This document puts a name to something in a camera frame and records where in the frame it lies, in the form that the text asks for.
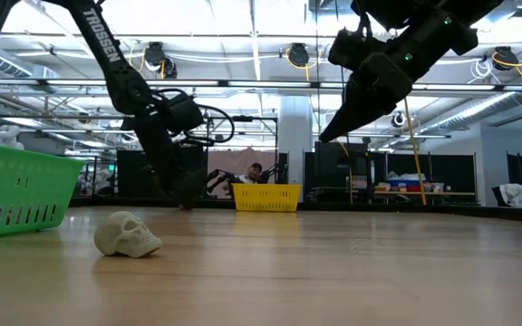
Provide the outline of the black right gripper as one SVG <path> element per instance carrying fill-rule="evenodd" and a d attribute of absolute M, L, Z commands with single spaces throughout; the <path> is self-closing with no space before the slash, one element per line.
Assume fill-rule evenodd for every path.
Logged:
<path fill-rule="evenodd" d="M 323 143 L 359 129 L 391 112 L 445 53 L 458 55 L 478 44 L 471 26 L 479 18 L 468 8 L 420 8 L 407 28 L 369 54 L 343 89 L 343 103 L 319 136 Z"/>

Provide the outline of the pale pink curtain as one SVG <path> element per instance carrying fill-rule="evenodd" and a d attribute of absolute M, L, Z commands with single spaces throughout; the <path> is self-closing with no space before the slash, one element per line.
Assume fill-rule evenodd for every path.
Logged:
<path fill-rule="evenodd" d="M 208 173 L 221 169 L 235 175 L 243 175 L 253 163 L 260 163 L 263 171 L 276 163 L 274 151 L 260 151 L 252 148 L 242 150 L 219 150 L 208 153 Z"/>

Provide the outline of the black cabinet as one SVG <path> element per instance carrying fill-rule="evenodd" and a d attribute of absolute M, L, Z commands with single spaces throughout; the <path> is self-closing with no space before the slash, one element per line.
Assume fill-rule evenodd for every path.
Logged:
<path fill-rule="evenodd" d="M 366 204 L 372 196 L 365 144 L 316 141 L 305 159 L 305 198 L 316 203 Z"/>

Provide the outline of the person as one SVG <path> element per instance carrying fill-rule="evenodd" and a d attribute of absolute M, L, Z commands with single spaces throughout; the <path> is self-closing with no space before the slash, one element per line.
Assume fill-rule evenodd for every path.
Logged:
<path fill-rule="evenodd" d="M 256 184 L 261 180 L 263 167 L 260 163 L 253 163 L 243 175 L 239 175 L 238 179 L 242 183 Z"/>

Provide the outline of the yellow plastic basket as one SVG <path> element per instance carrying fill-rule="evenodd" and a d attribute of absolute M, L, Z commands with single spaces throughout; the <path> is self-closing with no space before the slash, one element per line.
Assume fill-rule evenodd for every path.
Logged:
<path fill-rule="evenodd" d="M 301 185 L 233 184 L 237 211 L 295 212 Z"/>

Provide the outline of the narrow black panel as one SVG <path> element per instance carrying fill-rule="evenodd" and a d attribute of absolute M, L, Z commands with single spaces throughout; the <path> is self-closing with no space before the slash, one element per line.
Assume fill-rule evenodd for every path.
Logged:
<path fill-rule="evenodd" d="M 276 181 L 278 184 L 288 183 L 288 154 L 278 154 L 278 169 L 276 173 Z"/>

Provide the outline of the beige plastic skull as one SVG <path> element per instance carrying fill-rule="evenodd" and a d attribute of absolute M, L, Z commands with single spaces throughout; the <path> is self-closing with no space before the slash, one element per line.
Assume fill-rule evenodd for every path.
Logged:
<path fill-rule="evenodd" d="M 111 214 L 96 228 L 93 241 L 103 255 L 122 254 L 130 258 L 153 254 L 163 246 L 145 223 L 129 211 Z"/>

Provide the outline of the blue storage bin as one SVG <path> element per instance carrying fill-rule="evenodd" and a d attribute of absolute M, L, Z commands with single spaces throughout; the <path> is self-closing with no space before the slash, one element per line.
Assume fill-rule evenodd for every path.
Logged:
<path fill-rule="evenodd" d="M 418 179 L 391 179 L 388 183 L 391 191 L 421 192 L 424 186 Z"/>

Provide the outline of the long ceiling light strip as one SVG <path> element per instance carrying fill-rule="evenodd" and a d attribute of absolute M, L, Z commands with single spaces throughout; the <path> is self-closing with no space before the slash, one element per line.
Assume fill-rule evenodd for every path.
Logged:
<path fill-rule="evenodd" d="M 226 81 L 226 80 L 149 80 L 150 87 L 237 87 L 237 88 L 285 88 L 285 89 L 341 89 L 340 82 L 322 81 Z M 75 79 L 3 79 L 0 85 L 19 86 L 63 86 L 63 87 L 103 87 L 104 80 Z M 519 84 L 444 84 L 415 83 L 414 91 L 521 91 Z"/>

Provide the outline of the wooden side table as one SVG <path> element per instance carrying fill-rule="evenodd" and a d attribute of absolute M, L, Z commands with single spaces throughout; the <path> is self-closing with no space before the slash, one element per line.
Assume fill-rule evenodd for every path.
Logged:
<path fill-rule="evenodd" d="M 401 203 L 423 202 L 421 192 L 375 191 L 372 198 L 383 200 L 385 203 L 390 201 Z M 472 192 L 427 192 L 425 198 L 428 205 L 444 203 L 470 203 L 474 205 L 478 203 L 477 195 Z"/>

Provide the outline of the green plastic basket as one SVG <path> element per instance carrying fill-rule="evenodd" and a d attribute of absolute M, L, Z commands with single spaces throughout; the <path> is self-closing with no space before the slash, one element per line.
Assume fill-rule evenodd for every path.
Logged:
<path fill-rule="evenodd" d="M 55 228 L 83 162 L 0 146 L 0 235 Z"/>

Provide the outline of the white cloth pile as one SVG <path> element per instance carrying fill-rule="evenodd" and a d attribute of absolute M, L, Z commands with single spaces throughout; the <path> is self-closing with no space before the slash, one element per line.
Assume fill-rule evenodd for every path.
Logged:
<path fill-rule="evenodd" d="M 522 208 L 522 185 L 503 184 L 492 188 L 498 206 Z"/>

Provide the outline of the white background robot figure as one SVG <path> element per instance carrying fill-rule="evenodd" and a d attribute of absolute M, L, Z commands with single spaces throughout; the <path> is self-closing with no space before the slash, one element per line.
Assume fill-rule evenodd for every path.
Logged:
<path fill-rule="evenodd" d="M 17 140 L 21 129 L 18 126 L 2 125 L 0 127 L 0 146 L 24 150 L 24 144 Z"/>

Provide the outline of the black metal frame rig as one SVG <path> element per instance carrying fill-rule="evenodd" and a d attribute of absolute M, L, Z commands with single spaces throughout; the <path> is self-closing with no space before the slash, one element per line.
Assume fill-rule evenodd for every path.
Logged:
<path fill-rule="evenodd" d="M 278 164 L 278 118 L 235 115 L 231 119 L 211 115 L 206 118 L 200 135 L 212 140 L 204 147 L 208 163 L 209 151 L 242 150 L 252 148 L 260 151 L 274 151 L 275 164 Z M 206 199 L 230 199 L 226 195 L 227 184 L 215 188 L 212 194 L 204 191 Z"/>

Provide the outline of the silver air duct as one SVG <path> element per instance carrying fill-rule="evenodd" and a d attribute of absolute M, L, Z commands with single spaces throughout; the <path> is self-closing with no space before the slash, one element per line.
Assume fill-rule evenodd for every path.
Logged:
<path fill-rule="evenodd" d="M 28 67 L 12 61 L 9 54 L 3 50 L 0 50 L 0 72 L 14 78 L 31 78 L 33 76 Z"/>
<path fill-rule="evenodd" d="M 485 99 L 469 101 L 448 111 L 445 118 L 438 118 L 438 121 L 435 122 L 430 121 L 419 130 L 419 134 L 434 132 L 440 128 L 452 127 L 460 123 L 464 124 L 478 117 L 486 110 L 495 109 L 499 104 L 505 104 L 506 102 L 515 101 L 519 98 L 522 98 L 522 93 L 510 91 L 496 94 Z"/>

